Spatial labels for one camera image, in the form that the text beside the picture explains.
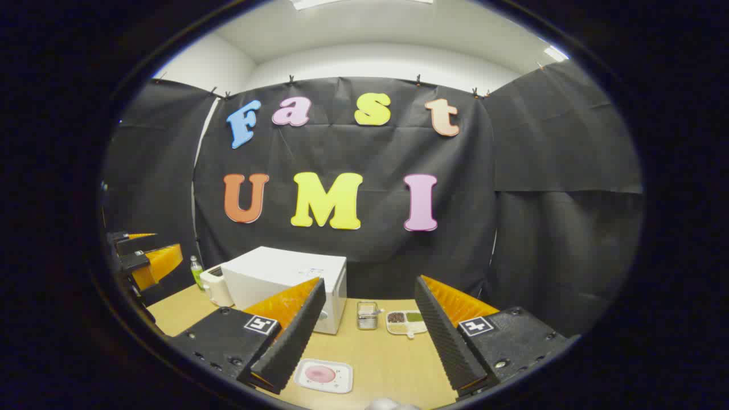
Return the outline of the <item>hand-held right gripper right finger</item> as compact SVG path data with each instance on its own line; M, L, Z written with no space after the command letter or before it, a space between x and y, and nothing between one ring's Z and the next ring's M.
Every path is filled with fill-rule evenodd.
M414 295L458 397L521 378L570 347L570 338L523 307L499 310L424 275Z

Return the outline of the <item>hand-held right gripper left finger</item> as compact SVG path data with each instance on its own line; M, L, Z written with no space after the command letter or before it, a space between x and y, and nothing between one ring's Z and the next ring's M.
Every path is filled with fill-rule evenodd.
M313 277L244 310L220 307L168 341L213 372L279 394L325 302L325 280Z

